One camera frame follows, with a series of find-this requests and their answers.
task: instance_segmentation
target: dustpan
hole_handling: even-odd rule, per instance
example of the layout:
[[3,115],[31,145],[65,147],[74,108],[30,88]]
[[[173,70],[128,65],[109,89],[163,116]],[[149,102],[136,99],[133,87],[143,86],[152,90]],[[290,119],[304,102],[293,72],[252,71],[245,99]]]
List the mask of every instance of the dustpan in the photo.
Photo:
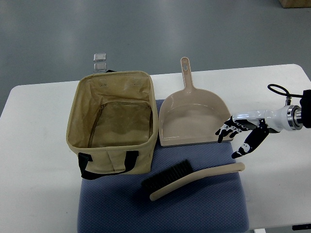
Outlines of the dustpan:
[[168,96],[159,112],[161,146],[181,146],[217,142],[215,132],[231,114],[215,93],[193,86],[190,62],[181,60],[185,88]]

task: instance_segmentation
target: black cable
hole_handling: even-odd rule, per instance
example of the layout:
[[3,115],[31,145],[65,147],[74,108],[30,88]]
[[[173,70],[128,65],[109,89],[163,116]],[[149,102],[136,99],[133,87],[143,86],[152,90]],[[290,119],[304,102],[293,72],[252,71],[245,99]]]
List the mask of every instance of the black cable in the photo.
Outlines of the black cable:
[[[272,88],[272,86],[282,89],[283,91],[285,91],[285,93],[282,93],[282,92],[279,92],[279,91],[274,90],[274,89]],[[268,85],[268,89],[269,89],[270,91],[273,91],[274,93],[277,93],[277,94],[282,95],[282,96],[297,97],[297,98],[302,98],[302,97],[303,97],[302,95],[290,94],[290,92],[289,92],[288,90],[286,90],[284,87],[282,87],[282,86],[280,86],[280,85],[277,85],[277,84],[269,84],[269,85]]]

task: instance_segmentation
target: white table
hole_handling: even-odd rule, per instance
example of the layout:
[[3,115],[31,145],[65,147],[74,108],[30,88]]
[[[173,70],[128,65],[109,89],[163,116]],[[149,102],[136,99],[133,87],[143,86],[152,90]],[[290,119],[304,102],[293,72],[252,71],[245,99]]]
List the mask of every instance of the white table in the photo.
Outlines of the white table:
[[[302,94],[311,83],[297,65],[193,72],[197,88],[218,94],[231,113],[281,108],[270,83]],[[183,88],[180,73],[152,76],[155,98]],[[15,87],[0,117],[0,232],[76,232],[80,170],[66,144],[78,82]],[[292,104],[299,105],[299,99]],[[248,133],[232,141],[238,149]],[[244,162],[241,174],[250,228],[311,222],[311,130],[270,134]]]

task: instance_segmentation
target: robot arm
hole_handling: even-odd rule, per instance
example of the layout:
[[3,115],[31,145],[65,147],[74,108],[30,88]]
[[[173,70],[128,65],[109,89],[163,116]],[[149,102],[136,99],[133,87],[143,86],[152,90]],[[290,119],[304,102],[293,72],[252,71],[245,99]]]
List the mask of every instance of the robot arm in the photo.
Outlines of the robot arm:
[[[242,146],[232,154],[232,158],[238,158],[254,151],[269,133],[279,133],[283,129],[288,131],[300,130],[302,126],[311,128],[311,90],[306,90],[303,96],[291,95],[289,92],[278,85],[268,86],[279,87],[286,91],[286,104],[283,108],[276,111],[254,110],[245,113],[232,115],[224,125],[216,132],[218,143],[222,142],[223,137],[230,134],[233,138],[236,134],[243,131],[252,130]],[[290,98],[301,97],[301,108],[297,105],[290,105]]]

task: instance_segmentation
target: gray floor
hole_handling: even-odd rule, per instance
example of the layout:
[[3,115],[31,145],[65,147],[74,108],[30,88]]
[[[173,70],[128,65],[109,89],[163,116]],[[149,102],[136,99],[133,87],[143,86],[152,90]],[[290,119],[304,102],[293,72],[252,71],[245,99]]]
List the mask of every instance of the gray floor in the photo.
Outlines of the gray floor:
[[193,71],[295,63],[310,78],[310,23],[278,0],[0,0],[0,113],[14,86],[80,80],[102,51],[120,71],[180,72],[187,56]]

